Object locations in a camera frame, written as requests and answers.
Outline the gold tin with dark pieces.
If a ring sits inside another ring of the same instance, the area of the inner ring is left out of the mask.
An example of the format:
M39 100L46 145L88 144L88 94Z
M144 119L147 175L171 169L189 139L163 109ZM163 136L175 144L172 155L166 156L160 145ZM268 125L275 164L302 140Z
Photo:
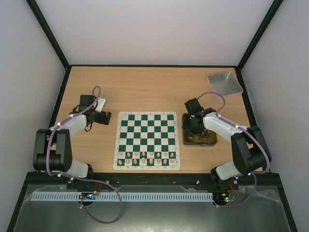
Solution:
M213 131L205 129L201 134L196 134L186 130L185 125L188 114L182 115L182 140L184 146L215 146L217 135Z

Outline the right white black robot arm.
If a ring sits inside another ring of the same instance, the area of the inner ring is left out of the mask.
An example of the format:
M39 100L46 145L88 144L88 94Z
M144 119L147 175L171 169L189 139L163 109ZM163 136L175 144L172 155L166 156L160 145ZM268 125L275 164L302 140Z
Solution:
M212 131L230 142L232 160L213 168L210 173L210 183L215 189L224 189L227 183L242 175L264 174L270 169L271 154L257 126L240 126L212 108L199 108L199 111L183 115L182 129L199 136Z

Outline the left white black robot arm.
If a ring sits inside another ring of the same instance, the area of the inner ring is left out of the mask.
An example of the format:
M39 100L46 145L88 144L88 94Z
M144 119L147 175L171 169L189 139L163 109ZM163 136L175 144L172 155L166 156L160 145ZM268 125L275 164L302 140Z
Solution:
M93 123L108 125L111 112L102 109L106 98L81 95L80 103L69 113L68 118L48 129L36 132L33 167L50 175L86 178L92 167L73 158L71 140L81 130L92 129Z

